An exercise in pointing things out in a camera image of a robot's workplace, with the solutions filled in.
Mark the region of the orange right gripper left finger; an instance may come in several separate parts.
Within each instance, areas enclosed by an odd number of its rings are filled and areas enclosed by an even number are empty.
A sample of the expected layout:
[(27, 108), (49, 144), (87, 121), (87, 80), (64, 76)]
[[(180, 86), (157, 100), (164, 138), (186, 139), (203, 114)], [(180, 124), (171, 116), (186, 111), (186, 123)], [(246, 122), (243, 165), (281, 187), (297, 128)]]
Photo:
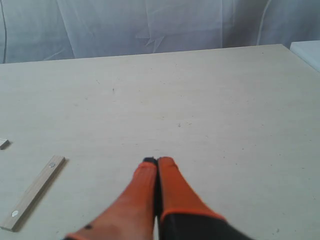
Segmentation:
[(157, 161), (146, 157), (130, 183), (97, 218), (66, 240), (152, 240), (155, 225)]

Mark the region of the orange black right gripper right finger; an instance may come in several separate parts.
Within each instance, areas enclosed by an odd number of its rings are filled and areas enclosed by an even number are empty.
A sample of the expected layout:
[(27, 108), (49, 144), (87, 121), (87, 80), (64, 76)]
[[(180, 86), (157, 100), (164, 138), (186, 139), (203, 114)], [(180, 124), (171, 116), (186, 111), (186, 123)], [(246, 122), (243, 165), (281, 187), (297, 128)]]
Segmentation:
[(250, 240), (211, 210), (187, 183), (171, 157), (158, 159), (161, 240)]

